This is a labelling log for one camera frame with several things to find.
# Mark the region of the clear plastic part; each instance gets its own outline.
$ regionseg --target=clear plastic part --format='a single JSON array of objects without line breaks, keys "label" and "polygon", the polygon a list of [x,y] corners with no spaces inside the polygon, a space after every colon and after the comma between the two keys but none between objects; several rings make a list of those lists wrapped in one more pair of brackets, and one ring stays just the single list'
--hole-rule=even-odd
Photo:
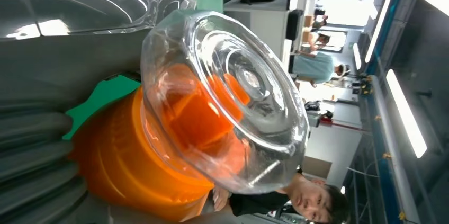
[{"label": "clear plastic part", "polygon": [[289,184],[307,145],[306,112],[276,55],[246,27],[174,11],[144,40],[141,71],[143,127],[173,169],[235,193]]}]

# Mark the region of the black shirt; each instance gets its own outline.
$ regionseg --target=black shirt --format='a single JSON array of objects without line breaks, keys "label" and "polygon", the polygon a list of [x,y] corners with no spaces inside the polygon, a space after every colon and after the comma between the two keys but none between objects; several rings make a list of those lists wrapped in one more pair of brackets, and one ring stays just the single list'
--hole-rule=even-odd
[{"label": "black shirt", "polygon": [[259,195],[233,194],[229,199],[229,205],[235,216],[252,213],[266,214],[282,208],[290,200],[286,194],[270,192]]}]

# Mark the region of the gray plastic cover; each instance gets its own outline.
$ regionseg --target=gray plastic cover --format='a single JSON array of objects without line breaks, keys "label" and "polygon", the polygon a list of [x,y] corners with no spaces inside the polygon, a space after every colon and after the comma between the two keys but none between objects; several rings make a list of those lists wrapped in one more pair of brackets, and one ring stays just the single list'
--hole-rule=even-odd
[{"label": "gray plastic cover", "polygon": [[0,0],[0,40],[153,28],[195,0]]}]

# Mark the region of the man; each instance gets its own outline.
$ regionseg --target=man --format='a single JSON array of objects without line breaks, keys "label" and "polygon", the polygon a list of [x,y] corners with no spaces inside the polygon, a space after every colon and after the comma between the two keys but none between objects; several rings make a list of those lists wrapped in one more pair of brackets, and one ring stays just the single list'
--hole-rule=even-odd
[{"label": "man", "polygon": [[314,223],[342,224],[349,218],[349,204],[340,190],[320,180],[307,180],[301,170],[284,188],[267,194],[239,195],[229,197],[226,190],[215,188],[213,199],[215,210],[232,211],[234,215],[252,213],[266,214],[276,211],[291,201],[300,215]]},{"label": "man", "polygon": [[332,79],[334,73],[345,77],[351,72],[349,65],[334,66],[334,60],[322,52],[295,51],[292,72],[296,79],[310,82],[313,87]]},{"label": "man", "polygon": [[327,19],[328,19],[328,18],[329,18],[328,16],[323,16],[321,22],[315,20],[315,21],[313,22],[313,24],[312,24],[312,32],[316,32],[316,31],[318,31],[321,27],[327,25]]},{"label": "man", "polygon": [[301,50],[304,52],[312,52],[316,51],[320,48],[323,48],[329,43],[330,36],[322,34],[322,33],[316,33],[311,32],[309,33],[309,36],[307,37],[307,43],[309,44],[309,48],[303,48],[301,47]]}]

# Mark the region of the orange cylinder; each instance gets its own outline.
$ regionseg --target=orange cylinder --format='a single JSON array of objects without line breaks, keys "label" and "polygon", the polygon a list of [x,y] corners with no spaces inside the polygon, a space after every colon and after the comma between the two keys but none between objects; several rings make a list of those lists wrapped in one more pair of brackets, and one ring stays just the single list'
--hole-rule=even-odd
[{"label": "orange cylinder", "polygon": [[[70,157],[79,162],[89,191],[167,220],[199,215],[213,184],[176,155],[168,153],[165,162],[161,148],[153,149],[164,143],[147,139],[141,112],[139,88],[96,112],[75,133]],[[151,126],[145,130],[152,134]]]}]

